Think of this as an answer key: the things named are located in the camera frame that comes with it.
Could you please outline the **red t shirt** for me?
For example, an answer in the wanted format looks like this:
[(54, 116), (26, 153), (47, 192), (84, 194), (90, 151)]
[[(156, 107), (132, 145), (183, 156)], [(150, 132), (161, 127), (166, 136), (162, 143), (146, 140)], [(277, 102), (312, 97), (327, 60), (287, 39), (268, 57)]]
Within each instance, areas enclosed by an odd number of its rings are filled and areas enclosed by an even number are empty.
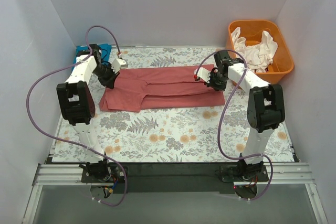
[(101, 111), (224, 105), (224, 95), (194, 80), (197, 66), (122, 69), (113, 89), (106, 88)]

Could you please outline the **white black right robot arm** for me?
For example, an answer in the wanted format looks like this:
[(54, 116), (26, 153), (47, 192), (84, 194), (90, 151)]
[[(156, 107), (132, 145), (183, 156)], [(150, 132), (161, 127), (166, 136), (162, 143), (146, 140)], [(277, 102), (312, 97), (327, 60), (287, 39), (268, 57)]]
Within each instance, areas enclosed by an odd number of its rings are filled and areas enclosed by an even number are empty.
[(248, 69), (243, 56), (230, 49), (211, 53), (216, 66), (206, 70), (202, 66), (194, 72), (195, 80), (203, 80), (207, 87), (225, 91), (230, 80), (248, 94), (247, 121), (249, 136), (243, 152), (234, 160), (237, 164), (223, 171), (231, 179), (256, 179), (264, 173), (265, 149), (280, 123), (285, 120), (283, 89), (279, 84), (271, 84)]

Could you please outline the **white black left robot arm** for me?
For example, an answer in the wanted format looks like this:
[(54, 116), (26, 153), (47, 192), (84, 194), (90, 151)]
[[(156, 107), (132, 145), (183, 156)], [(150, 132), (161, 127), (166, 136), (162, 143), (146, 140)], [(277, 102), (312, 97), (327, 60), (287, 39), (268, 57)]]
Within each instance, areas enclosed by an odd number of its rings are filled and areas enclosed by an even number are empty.
[(104, 61), (103, 49), (97, 44), (91, 44), (90, 47), (77, 52), (77, 65), (70, 77), (57, 85), (56, 91), (62, 117), (79, 134), (80, 143), (104, 154), (93, 125), (96, 107), (88, 83), (94, 74), (103, 87), (112, 89), (120, 69), (128, 64), (120, 57), (112, 63)]

